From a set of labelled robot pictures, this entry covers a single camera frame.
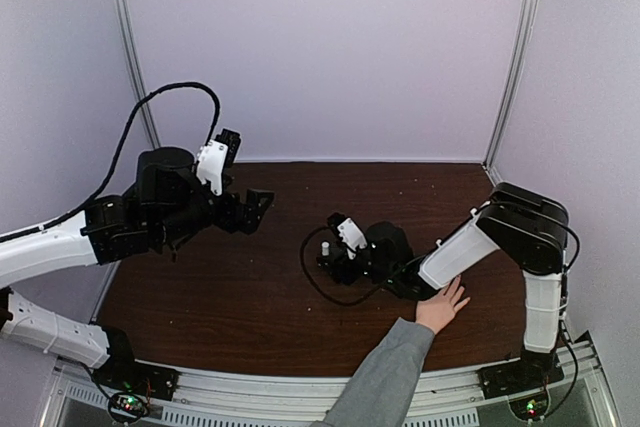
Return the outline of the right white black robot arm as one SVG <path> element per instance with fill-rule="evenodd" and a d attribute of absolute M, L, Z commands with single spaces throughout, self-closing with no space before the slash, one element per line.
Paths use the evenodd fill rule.
<path fill-rule="evenodd" d="M 361 229 L 334 213 L 324 228 L 334 238 L 322 243 L 316 262 L 334 282 L 351 285 L 365 277 L 375 291 L 411 301 L 433 297 L 490 254 L 504 252 L 525 281 L 525 332 L 513 380 L 530 389 L 552 370 L 572 266 L 566 250 L 574 236 L 560 203 L 502 182 L 424 255 L 416 255 L 404 230 L 388 221 Z"/>

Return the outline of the grey sleeved forearm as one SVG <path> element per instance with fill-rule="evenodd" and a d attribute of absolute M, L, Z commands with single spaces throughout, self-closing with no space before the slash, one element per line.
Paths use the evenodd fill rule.
<path fill-rule="evenodd" d="M 334 405 L 314 426 L 404 424 L 435 333 L 398 319 L 365 357 Z"/>

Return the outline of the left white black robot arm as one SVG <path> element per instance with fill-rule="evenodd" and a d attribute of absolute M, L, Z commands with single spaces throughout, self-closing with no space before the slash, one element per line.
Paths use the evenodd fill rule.
<path fill-rule="evenodd" d="M 34 304 L 14 284 L 71 267 L 112 264 L 149 251 L 176 253 L 214 226 L 254 233 L 274 200 L 270 191 L 227 191 L 227 145 L 211 141 L 197 155 L 178 147 L 145 151 L 122 195 L 98 197 L 62 221 L 1 239 L 1 336 L 104 371 L 123 391 L 144 380 L 126 334 L 86 324 Z"/>

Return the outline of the person's bare hand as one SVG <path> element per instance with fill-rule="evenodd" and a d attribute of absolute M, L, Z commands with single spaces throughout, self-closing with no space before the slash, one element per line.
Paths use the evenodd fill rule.
<path fill-rule="evenodd" d="M 430 329 L 434 334 L 440 333 L 469 304 L 470 298 L 464 294 L 465 287 L 461 276 L 458 275 L 435 296 L 417 303 L 415 322 Z"/>

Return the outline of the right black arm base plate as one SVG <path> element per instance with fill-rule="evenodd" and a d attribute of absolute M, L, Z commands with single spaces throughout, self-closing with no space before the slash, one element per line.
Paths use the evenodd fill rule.
<path fill-rule="evenodd" d="M 549 383 L 565 378 L 562 367 L 557 363 L 542 365 L 522 359 L 484 367 L 477 374 L 485 399 L 541 390 Z"/>

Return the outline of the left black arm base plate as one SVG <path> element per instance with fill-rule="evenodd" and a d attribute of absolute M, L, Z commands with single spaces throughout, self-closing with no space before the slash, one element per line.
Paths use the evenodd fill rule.
<path fill-rule="evenodd" d="M 95 369 L 93 376 L 100 385 L 117 391 L 171 401 L 179 372 L 172 368 L 135 362 L 124 367 L 103 366 Z"/>

